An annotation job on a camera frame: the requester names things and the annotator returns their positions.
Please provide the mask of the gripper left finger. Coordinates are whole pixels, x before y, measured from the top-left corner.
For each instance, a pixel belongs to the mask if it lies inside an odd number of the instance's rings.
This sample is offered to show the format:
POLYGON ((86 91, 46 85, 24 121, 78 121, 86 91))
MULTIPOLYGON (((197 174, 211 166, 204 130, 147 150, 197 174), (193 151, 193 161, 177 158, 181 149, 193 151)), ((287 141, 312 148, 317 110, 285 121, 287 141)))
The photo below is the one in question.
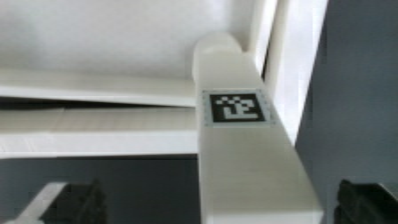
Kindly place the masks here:
POLYGON ((5 224, 108 224, 101 183, 49 182, 5 224))

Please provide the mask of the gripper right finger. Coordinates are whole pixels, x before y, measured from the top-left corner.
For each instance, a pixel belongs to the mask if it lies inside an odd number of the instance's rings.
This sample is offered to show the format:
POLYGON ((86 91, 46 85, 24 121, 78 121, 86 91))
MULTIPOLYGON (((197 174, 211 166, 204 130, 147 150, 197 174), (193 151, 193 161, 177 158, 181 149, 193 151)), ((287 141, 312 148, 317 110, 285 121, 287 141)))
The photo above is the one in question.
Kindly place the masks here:
POLYGON ((341 180, 333 224, 398 224, 398 183, 341 180))

